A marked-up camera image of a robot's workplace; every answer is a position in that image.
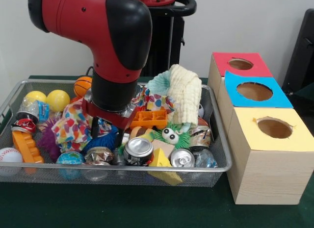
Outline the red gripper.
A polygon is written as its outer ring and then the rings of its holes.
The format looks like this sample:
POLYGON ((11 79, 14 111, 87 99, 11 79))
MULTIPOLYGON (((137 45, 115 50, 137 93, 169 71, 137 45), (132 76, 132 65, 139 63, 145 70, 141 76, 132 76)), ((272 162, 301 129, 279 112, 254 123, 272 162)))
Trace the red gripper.
POLYGON ((88 114, 93 117, 91 127, 91 137, 93 139, 98 137, 99 118, 104 119, 118 128, 116 146, 121 146, 124 132, 130 127, 136 115, 135 104, 128 104, 125 110, 118 112, 107 111, 99 108, 92 101, 91 90, 88 90, 82 99, 82 109, 84 114, 88 114))

